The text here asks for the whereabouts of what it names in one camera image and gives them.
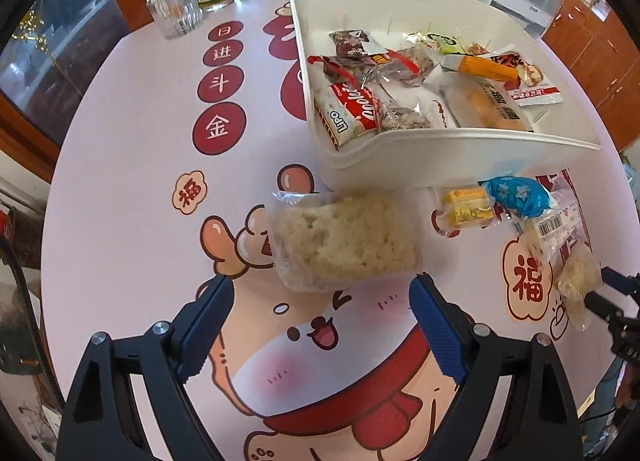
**white plastic bin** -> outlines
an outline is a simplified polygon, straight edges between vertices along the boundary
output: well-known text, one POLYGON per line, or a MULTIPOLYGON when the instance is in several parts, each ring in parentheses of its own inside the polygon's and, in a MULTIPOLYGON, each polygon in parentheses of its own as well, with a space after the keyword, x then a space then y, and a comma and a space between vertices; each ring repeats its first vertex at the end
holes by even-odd
MULTIPOLYGON (((312 86, 328 81, 320 64, 302 66, 306 120, 324 183, 332 190, 464 184, 508 174, 551 174, 600 140, 554 65, 509 16, 475 0, 291 0, 300 61, 332 55, 330 32, 363 29, 388 48, 410 46, 402 34, 432 32, 477 42, 489 51, 508 44, 540 66, 563 103, 524 108, 535 133, 493 129, 388 131, 361 136, 336 151, 318 115, 312 86)), ((436 80, 435 74, 429 80, 436 80)), ((420 95, 421 89, 408 88, 420 95)))

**blue snack package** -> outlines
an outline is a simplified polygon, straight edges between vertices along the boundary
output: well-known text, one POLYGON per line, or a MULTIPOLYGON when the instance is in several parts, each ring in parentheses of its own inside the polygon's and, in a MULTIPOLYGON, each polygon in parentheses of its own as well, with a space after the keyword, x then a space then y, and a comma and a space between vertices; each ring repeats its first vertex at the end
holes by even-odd
POLYGON ((557 205, 551 194, 536 180, 506 176, 483 183, 492 196, 517 217, 539 217, 545 210, 557 205))

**red circle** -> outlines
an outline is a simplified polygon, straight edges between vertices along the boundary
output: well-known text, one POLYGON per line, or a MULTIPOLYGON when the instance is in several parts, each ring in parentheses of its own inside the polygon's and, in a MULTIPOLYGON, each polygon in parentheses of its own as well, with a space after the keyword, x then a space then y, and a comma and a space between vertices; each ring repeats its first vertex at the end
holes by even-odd
POLYGON ((243 49, 244 44, 239 40, 223 40, 207 50, 207 53, 202 57, 202 62, 205 66, 224 66, 238 58, 243 49))
POLYGON ((244 133, 246 114, 233 102, 207 108, 193 126, 193 146, 202 154, 215 156, 231 149, 244 133))
POLYGON ((235 37, 237 34, 242 32, 243 28, 244 24, 240 21, 223 22, 209 32, 209 40, 212 40, 213 42, 227 40, 228 38, 235 37))
POLYGON ((244 82, 244 71, 238 66, 221 66, 209 71, 198 84, 198 98, 210 104, 233 95, 244 82))

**person's hand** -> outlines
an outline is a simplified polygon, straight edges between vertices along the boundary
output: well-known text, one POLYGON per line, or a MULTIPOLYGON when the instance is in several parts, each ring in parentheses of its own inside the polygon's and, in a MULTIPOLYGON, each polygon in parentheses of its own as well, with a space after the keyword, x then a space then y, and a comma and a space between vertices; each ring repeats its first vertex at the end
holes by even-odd
POLYGON ((636 383, 640 383, 640 365, 626 364, 622 383, 616 393, 616 408, 620 409, 631 402, 631 391, 636 383))

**table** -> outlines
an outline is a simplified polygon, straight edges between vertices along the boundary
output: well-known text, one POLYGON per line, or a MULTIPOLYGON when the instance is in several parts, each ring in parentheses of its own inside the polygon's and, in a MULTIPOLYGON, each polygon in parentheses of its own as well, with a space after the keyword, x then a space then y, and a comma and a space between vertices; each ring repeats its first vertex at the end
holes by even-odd
MULTIPOLYGON (((410 278, 300 294, 273 269, 262 206, 270 191, 323 189, 284 2, 236 3, 172 41, 146 26, 95 76, 62 147, 44 228, 43 311, 54 367, 66 394, 92 333, 142 333, 171 319, 214 272, 225 273, 235 279, 235 306, 187 390, 227 460, 412 459, 454 384, 415 327, 410 278)), ((636 273, 640 228, 619 158, 587 97, 540 45, 603 142, 565 171, 594 254, 636 273)), ((550 334, 582 403, 612 361, 604 324, 583 333, 568 325, 552 287, 557 270, 528 272, 542 276, 543 300, 513 305, 527 250, 512 225, 451 235, 438 232, 435 210, 425 213, 433 216, 432 273, 443 295, 497 333, 550 334)), ((159 455, 163 442, 138 381, 135 388, 159 455)), ((502 401, 506 388, 501 382, 502 401)), ((476 459, 487 453, 500 414, 492 409, 476 459)))

